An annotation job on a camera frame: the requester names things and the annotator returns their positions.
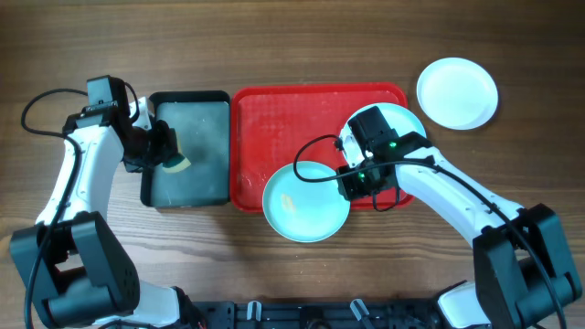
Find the white plate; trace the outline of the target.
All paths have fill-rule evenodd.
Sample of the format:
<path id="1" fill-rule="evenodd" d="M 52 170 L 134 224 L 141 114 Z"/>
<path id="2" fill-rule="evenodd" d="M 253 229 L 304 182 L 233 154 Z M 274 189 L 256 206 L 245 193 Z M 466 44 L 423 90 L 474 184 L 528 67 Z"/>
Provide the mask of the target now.
<path id="1" fill-rule="evenodd" d="M 479 128 L 495 115 L 499 94 L 495 80 L 466 58 L 441 58 L 419 75 L 416 95 L 422 111 L 452 130 Z"/>

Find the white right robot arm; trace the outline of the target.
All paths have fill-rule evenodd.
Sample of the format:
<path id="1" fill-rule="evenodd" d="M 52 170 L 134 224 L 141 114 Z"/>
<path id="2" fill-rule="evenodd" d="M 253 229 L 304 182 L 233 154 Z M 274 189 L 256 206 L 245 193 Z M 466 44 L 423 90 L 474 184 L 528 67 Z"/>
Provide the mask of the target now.
<path id="1" fill-rule="evenodd" d="M 336 142 L 347 161 L 338 169 L 350 200 L 394 188 L 425 203 L 473 249 L 474 280 L 437 300 L 451 328 L 528 328 L 582 295 L 579 274 L 557 214 L 502 198 L 450 164 L 418 133 L 349 134 Z"/>

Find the light blue plate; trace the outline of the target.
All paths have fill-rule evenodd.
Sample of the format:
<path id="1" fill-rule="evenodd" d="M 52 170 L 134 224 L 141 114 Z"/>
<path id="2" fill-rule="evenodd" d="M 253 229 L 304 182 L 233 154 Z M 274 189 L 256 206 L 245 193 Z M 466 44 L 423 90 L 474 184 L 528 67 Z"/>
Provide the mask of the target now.
<path id="1" fill-rule="evenodd" d="M 351 168 L 360 165 L 365 160 L 365 156 L 362 154 L 361 148 L 348 125 L 349 121 L 354 119 L 359 113 L 373 107 L 377 107 L 380 110 L 389 127 L 394 129 L 399 137 L 411 132 L 417 132 L 423 137 L 427 136 L 418 117 L 410 110 L 398 104 L 379 102 L 364 106 L 347 119 L 339 134 L 343 146 L 343 156 Z"/>

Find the light green plate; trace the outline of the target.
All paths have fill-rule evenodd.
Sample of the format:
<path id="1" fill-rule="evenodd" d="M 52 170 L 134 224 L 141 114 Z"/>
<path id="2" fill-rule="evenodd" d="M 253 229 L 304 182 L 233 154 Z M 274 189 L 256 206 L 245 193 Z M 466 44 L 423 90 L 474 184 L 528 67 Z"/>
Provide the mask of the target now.
<path id="1" fill-rule="evenodd" d="M 268 223 L 281 236 L 314 243 L 333 236 L 346 222 L 350 202 L 338 191 L 338 183 L 307 183 L 299 179 L 333 175 L 330 167 L 311 161 L 288 164 L 275 172 L 262 195 Z"/>

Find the black water tray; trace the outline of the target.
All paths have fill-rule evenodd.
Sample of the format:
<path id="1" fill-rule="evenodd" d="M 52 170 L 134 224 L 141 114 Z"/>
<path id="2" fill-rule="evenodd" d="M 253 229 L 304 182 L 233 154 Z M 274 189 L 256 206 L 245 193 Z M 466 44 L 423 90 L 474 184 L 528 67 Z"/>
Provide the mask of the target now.
<path id="1" fill-rule="evenodd" d="M 154 117 L 175 129 L 190 162 L 168 173 L 161 165 L 142 174 L 147 207 L 204 207 L 229 202 L 230 96 L 223 90 L 159 91 L 149 97 Z"/>

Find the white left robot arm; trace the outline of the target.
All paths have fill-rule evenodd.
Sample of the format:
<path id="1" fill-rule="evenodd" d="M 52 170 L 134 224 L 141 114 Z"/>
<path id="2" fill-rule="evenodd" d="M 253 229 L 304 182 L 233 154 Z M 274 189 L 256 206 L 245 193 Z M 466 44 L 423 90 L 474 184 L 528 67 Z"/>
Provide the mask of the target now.
<path id="1" fill-rule="evenodd" d="M 16 231 L 10 254 L 26 285 L 25 325 L 48 328 L 203 328 L 205 317 L 178 288 L 140 281 L 106 222 L 118 163 L 189 167 L 173 129 L 131 123 L 126 100 L 93 103 L 68 117 L 58 181 L 34 227 Z"/>

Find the green yellow sponge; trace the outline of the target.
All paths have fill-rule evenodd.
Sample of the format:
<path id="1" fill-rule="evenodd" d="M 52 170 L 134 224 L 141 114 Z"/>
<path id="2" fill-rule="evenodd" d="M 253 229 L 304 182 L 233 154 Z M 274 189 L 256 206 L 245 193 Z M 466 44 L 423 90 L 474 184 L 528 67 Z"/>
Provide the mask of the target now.
<path id="1" fill-rule="evenodd" d="M 183 155 L 180 140 L 176 140 L 177 153 L 171 156 L 166 162 L 162 163 L 162 169 L 168 174 L 176 174 L 187 169 L 191 162 Z"/>

